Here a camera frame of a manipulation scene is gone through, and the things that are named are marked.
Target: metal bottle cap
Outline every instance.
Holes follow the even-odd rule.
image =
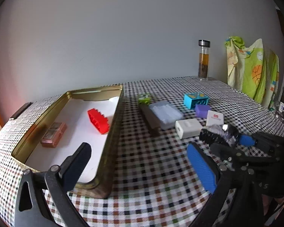
[[[207,41],[207,40],[199,40],[199,46],[204,46],[204,47],[210,48],[211,42]]]

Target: clear plastic box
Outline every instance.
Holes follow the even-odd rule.
[[[168,101],[152,103],[149,105],[149,108],[160,120],[162,130],[175,127],[175,122],[177,120],[182,120],[184,117],[184,114]]]

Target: blue gripper pad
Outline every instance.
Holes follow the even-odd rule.
[[[255,145],[255,140],[250,135],[241,134],[239,137],[239,145],[251,147]]]
[[[212,194],[217,187],[214,172],[192,144],[187,146],[187,156],[203,187]]]

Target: green towel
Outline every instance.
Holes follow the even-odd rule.
[[[268,107],[278,91],[279,57],[272,50],[265,49],[263,63],[266,65],[266,86],[262,106]]]
[[[256,40],[249,48],[246,48],[241,37],[229,37],[225,46],[227,52],[227,83],[261,103],[266,85],[262,39]]]

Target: white box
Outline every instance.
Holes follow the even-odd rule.
[[[175,124],[176,132],[180,139],[199,136],[203,126],[197,119],[177,120]]]
[[[223,125],[224,116],[222,113],[209,110],[207,113],[206,126]]]

